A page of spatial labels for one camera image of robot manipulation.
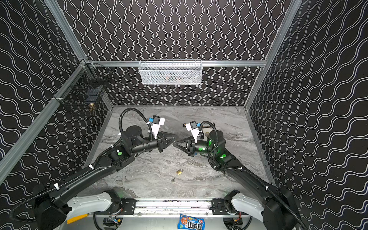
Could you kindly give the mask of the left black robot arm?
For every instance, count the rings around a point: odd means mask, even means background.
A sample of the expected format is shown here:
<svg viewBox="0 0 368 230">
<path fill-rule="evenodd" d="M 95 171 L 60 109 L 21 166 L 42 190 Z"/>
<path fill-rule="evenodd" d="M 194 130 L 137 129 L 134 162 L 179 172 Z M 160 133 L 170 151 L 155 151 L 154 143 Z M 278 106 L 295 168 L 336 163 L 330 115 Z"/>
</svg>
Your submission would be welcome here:
<svg viewBox="0 0 368 230">
<path fill-rule="evenodd" d="M 123 129 L 123 118 L 130 111 L 137 113 L 148 126 L 147 137 L 143 136 L 140 126 Z M 73 210 L 68 202 L 82 190 L 127 167 L 140 154 L 152 150 L 163 152 L 178 139 L 177 134 L 160 131 L 162 120 L 163 118 L 156 115 L 146 118 L 136 108 L 125 109 L 119 116 L 120 137 L 116 143 L 101 152 L 93 163 L 76 174 L 53 185 L 37 185 L 31 198 L 10 210 L 9 218 L 16 222 L 36 223 L 40 230 L 58 227 Z"/>
</svg>

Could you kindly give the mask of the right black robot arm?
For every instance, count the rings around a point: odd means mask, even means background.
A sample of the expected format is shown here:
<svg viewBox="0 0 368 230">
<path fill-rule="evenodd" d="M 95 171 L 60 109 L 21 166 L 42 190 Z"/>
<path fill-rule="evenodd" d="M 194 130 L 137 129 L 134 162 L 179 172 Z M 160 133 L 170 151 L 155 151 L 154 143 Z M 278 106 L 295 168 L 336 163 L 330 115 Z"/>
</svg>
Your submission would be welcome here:
<svg viewBox="0 0 368 230">
<path fill-rule="evenodd" d="M 308 229 L 302 221 L 293 194 L 266 182 L 226 148 L 221 130 L 209 121 L 192 121 L 183 125 L 192 136 L 174 142 L 174 146 L 188 156 L 202 155 L 211 168 L 234 179 L 246 188 L 255 199 L 232 191 L 224 198 L 224 211 L 245 213 L 263 223 L 268 230 L 292 230 L 296 225 Z"/>
</svg>

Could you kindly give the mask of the brass padlock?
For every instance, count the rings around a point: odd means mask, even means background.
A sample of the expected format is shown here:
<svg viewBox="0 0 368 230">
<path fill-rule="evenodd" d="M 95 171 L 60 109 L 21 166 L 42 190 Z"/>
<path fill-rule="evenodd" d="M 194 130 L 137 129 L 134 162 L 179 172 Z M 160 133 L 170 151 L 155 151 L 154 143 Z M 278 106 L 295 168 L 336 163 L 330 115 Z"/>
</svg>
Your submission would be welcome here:
<svg viewBox="0 0 368 230">
<path fill-rule="evenodd" d="M 179 169 L 178 171 L 176 171 L 177 175 L 181 175 L 183 173 L 183 169 Z"/>
</svg>

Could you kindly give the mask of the white mesh basket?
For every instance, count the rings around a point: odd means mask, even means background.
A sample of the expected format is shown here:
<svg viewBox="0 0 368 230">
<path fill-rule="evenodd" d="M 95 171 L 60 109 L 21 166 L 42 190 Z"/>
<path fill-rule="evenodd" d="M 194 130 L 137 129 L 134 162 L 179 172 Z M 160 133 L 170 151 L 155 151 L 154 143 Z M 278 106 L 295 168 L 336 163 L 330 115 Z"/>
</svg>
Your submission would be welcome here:
<svg viewBox="0 0 368 230">
<path fill-rule="evenodd" d="M 146 85 L 199 85 L 203 63 L 200 59 L 142 59 L 139 74 Z"/>
</svg>

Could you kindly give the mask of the m&m candy bag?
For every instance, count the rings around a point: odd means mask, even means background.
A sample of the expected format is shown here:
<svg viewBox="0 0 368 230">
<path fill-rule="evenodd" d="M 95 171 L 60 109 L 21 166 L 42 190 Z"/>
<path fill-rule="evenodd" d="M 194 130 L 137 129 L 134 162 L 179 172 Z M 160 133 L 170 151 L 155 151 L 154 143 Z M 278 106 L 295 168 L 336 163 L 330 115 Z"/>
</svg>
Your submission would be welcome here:
<svg viewBox="0 0 368 230">
<path fill-rule="evenodd" d="M 180 214 L 179 222 L 177 224 L 178 230 L 204 230 L 205 221 L 203 218 L 191 217 Z"/>
</svg>

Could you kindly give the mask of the brass item in basket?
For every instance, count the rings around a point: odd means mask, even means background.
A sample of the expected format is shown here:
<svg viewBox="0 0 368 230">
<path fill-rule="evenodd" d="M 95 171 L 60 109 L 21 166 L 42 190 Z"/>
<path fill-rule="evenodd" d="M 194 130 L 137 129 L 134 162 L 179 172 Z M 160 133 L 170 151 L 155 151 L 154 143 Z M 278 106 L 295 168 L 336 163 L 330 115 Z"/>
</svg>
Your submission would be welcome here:
<svg viewBox="0 0 368 230">
<path fill-rule="evenodd" d="M 95 104 L 94 103 L 90 103 L 89 104 L 89 111 L 90 113 L 93 113 L 95 111 L 96 107 L 95 107 Z"/>
</svg>

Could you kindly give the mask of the yellow block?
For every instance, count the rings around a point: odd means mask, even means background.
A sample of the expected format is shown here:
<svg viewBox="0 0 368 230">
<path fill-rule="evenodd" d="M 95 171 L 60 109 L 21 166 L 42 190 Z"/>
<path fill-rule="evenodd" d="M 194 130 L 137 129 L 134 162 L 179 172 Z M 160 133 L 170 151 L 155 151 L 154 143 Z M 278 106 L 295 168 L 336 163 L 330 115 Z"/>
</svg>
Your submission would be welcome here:
<svg viewBox="0 0 368 230">
<path fill-rule="evenodd" d="M 77 222 L 77 221 L 79 221 L 83 218 L 86 218 L 88 216 L 89 216 L 89 214 L 83 214 L 83 215 L 79 215 L 79 216 L 70 218 L 70 219 L 67 220 L 67 224 L 72 224 L 72 223 Z"/>
</svg>

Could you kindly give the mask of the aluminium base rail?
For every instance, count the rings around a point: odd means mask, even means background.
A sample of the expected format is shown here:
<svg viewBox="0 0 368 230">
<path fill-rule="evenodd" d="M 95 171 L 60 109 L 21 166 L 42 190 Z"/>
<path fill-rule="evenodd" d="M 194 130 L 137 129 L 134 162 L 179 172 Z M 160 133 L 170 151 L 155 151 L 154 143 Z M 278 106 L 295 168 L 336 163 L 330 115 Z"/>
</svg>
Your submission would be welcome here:
<svg viewBox="0 0 368 230">
<path fill-rule="evenodd" d="M 184 214 L 199 218 L 225 218 L 237 217 L 241 212 L 244 217 L 263 220 L 266 214 L 260 202 L 241 193 L 232 198 L 229 209 L 223 198 L 124 198 L 122 204 L 122 211 L 113 213 L 113 217 L 173 218 Z"/>
</svg>

